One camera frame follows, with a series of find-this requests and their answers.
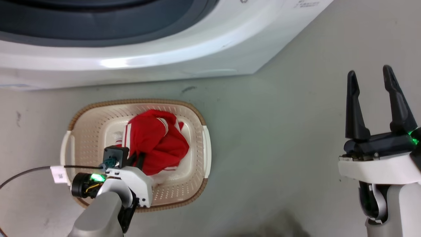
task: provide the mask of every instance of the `red garment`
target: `red garment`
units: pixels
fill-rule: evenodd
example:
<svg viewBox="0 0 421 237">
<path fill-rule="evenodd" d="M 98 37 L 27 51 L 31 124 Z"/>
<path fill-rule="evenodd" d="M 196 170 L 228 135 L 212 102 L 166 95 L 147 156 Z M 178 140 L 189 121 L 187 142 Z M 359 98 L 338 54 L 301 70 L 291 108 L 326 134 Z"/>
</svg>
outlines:
<svg viewBox="0 0 421 237">
<path fill-rule="evenodd" d="M 177 127 L 175 115 L 159 110 L 148 110 L 127 124 L 124 146 L 130 149 L 129 157 L 135 152 L 146 154 L 142 169 L 146 175 L 178 166 L 189 151 L 189 144 Z"/>
</svg>

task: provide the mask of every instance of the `white label tag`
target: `white label tag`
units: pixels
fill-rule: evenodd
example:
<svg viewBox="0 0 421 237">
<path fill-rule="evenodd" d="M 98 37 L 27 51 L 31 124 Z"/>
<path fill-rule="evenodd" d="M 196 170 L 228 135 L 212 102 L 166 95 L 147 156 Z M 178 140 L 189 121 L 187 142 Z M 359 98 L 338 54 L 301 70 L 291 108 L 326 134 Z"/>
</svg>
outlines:
<svg viewBox="0 0 421 237">
<path fill-rule="evenodd" d="M 66 169 L 63 166 L 51 166 L 50 169 L 55 183 L 69 182 L 69 177 L 67 176 Z"/>
</svg>

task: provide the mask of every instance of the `basket handle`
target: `basket handle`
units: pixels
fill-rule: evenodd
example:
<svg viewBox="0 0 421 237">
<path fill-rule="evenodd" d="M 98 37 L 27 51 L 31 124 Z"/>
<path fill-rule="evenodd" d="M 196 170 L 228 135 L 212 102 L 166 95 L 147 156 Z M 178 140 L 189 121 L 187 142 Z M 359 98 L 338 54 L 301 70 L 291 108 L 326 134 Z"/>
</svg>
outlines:
<svg viewBox="0 0 421 237">
<path fill-rule="evenodd" d="M 71 161 L 70 164 L 74 164 L 75 162 L 75 141 L 74 141 L 74 137 L 72 135 L 72 131 L 67 131 L 66 134 L 63 137 L 63 141 L 61 142 L 61 148 L 60 148 L 60 165 L 64 166 L 66 165 L 66 152 L 67 152 L 67 144 L 69 143 L 70 140 L 70 147 L 71 147 Z"/>
<path fill-rule="evenodd" d="M 212 146 L 211 136 L 209 135 L 208 127 L 203 126 L 203 169 L 205 171 L 205 178 L 209 177 L 212 164 Z"/>
</svg>

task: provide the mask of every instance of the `beige plastic basket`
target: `beige plastic basket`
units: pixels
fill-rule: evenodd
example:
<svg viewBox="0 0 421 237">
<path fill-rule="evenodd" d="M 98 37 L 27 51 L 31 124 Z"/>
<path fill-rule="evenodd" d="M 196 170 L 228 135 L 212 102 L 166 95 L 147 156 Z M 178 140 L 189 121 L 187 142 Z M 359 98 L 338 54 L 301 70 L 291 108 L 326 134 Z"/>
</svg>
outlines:
<svg viewBox="0 0 421 237">
<path fill-rule="evenodd" d="M 205 189 L 211 171 L 211 140 L 205 120 L 197 109 L 176 100 L 116 100 L 91 104 L 81 109 L 69 124 L 61 145 L 61 165 L 97 166 L 102 162 L 104 148 L 115 144 L 112 134 L 123 131 L 127 122 L 137 114 L 155 109 L 173 113 L 184 122 L 182 133 L 190 149 L 174 175 L 153 188 L 151 208 L 137 212 L 165 210 L 187 205 Z M 78 172 L 91 170 L 69 169 L 72 180 Z M 82 207 L 88 200 L 75 198 Z"/>
</svg>

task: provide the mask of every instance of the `floor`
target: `floor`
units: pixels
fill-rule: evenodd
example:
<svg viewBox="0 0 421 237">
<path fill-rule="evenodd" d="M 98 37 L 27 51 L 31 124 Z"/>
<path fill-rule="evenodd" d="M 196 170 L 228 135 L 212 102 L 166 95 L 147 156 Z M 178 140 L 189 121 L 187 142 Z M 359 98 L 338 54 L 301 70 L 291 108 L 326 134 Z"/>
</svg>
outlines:
<svg viewBox="0 0 421 237">
<path fill-rule="evenodd" d="M 284 214 L 313 237 L 365 236 L 357 182 L 337 170 L 346 141 L 346 75 L 357 73 L 372 134 L 387 132 L 391 121 L 384 64 L 393 67 L 415 118 L 421 118 L 420 7 L 417 0 L 335 0 L 251 76 L 1 91 L 0 180 L 57 165 L 70 118 L 89 103 L 184 100 L 199 109 L 210 130 L 208 185 L 188 206 L 135 215 L 128 237 L 237 236 Z M 14 180 L 0 200 L 0 225 L 11 237 L 65 236 L 82 212 L 49 172 Z"/>
</svg>

